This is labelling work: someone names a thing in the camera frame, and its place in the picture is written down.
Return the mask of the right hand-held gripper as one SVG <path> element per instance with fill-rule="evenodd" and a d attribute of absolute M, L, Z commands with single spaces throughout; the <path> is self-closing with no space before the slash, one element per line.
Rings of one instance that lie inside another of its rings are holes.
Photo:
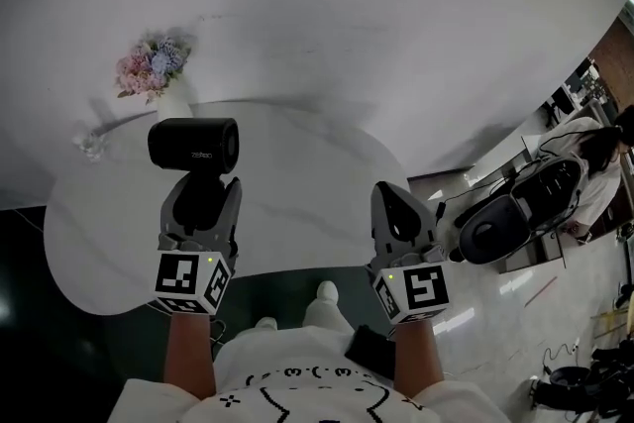
<path fill-rule="evenodd" d="M 370 197 L 376 257 L 368 268 L 371 286 L 391 325 L 431 319 L 450 303 L 444 251 L 430 210 L 402 187 L 379 181 Z M 423 253 L 394 257 L 396 241 Z"/>

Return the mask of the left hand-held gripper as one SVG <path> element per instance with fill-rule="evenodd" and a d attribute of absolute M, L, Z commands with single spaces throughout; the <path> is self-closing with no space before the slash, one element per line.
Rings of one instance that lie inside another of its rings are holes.
<path fill-rule="evenodd" d="M 169 313 L 216 315 L 235 274 L 235 234 L 242 202 L 242 183 L 234 177 L 225 188 L 217 220 L 217 244 L 206 247 L 191 235 L 191 191 L 186 174 L 160 208 L 159 263 L 154 294 Z"/>

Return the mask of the black hair dryer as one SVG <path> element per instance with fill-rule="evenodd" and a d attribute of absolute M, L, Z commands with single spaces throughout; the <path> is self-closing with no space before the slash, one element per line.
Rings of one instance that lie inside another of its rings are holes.
<path fill-rule="evenodd" d="M 168 216 L 186 236 L 217 226 L 222 211 L 235 200 L 237 179 L 230 173 L 239 158 L 240 139 L 232 118 L 169 118 L 148 133 L 152 163 L 161 169 L 180 170 L 185 177 L 167 205 Z"/>

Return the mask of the white oval table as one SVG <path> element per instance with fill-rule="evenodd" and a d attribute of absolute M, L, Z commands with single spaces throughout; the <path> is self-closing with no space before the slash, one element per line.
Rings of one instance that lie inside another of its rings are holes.
<path fill-rule="evenodd" d="M 199 104 L 194 113 L 238 123 L 237 276 L 358 266 L 372 258 L 372 189 L 382 180 L 407 183 L 380 141 L 263 103 Z M 63 295 L 85 312 L 117 315 L 154 299 L 159 210 L 180 179 L 150 160 L 148 133 L 157 118 L 115 128 L 99 162 L 74 162 L 53 187 L 44 226 L 48 266 Z"/>

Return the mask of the person's left forearm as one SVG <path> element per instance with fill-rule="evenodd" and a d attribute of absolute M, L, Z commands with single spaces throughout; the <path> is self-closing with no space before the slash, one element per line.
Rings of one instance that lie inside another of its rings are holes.
<path fill-rule="evenodd" d="M 206 314 L 174 313 L 170 318 L 163 382 L 203 400 L 217 394 Z"/>

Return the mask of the person's right forearm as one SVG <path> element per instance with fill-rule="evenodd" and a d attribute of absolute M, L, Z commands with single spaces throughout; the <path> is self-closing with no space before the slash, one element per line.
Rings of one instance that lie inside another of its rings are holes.
<path fill-rule="evenodd" d="M 394 389 L 413 398 L 444 380 L 433 327 L 428 320 L 395 327 Z"/>

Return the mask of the person's white trousers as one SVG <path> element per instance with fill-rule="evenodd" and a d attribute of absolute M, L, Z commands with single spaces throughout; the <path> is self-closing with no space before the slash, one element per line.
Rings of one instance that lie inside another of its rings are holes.
<path fill-rule="evenodd" d="M 306 307 L 302 326 L 314 326 L 343 334 L 354 332 L 338 305 L 330 300 L 314 299 Z"/>

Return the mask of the white ceramic vase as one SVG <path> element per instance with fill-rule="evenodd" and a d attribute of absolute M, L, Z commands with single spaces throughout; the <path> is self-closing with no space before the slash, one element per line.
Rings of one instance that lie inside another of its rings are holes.
<path fill-rule="evenodd" d="M 192 118 L 191 99 L 191 90 L 186 81 L 173 79 L 157 100 L 158 120 Z"/>

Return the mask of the black waist pouch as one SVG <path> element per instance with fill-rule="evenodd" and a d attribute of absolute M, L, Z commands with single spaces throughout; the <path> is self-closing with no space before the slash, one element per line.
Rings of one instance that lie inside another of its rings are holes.
<path fill-rule="evenodd" d="M 393 371 L 395 344 L 368 325 L 362 325 L 355 331 L 345 357 L 367 370 Z"/>

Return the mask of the clear glass ornament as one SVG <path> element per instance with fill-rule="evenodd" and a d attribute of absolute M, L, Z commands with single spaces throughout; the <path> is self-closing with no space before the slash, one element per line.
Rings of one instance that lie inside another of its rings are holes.
<path fill-rule="evenodd" d="M 93 130 L 77 131 L 72 138 L 72 143 L 89 161 L 99 162 L 105 152 L 107 135 Z"/>

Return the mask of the thin red stick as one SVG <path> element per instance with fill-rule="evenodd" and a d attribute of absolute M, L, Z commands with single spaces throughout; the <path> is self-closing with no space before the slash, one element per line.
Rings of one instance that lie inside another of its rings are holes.
<path fill-rule="evenodd" d="M 556 281 L 558 280 L 557 276 L 549 279 L 535 294 L 533 294 L 524 304 L 524 308 L 527 308 L 536 298 L 538 298 L 541 294 L 543 294 L 546 290 L 548 290 Z"/>

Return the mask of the pink and blue flower bouquet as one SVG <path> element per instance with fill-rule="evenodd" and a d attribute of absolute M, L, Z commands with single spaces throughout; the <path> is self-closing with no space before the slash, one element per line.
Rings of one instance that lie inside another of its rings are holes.
<path fill-rule="evenodd" d="M 179 81 L 195 38 L 177 28 L 145 32 L 116 63 L 118 98 L 143 96 L 156 102 Z"/>

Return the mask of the person's white printed shirt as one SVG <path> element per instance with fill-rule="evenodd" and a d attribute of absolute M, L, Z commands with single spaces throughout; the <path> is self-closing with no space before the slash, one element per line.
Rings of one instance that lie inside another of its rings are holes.
<path fill-rule="evenodd" d="M 239 337 L 217 356 L 216 395 L 130 379 L 108 423 L 510 423 L 469 382 L 401 394 L 345 358 L 348 340 L 313 326 Z"/>

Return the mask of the black office chair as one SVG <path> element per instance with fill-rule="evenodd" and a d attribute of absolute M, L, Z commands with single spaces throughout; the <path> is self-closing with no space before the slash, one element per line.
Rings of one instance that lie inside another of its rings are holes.
<path fill-rule="evenodd" d="M 534 380 L 529 396 L 534 408 L 588 413 L 613 423 L 634 423 L 634 342 L 595 349 L 590 366 L 545 369 L 546 380 Z"/>

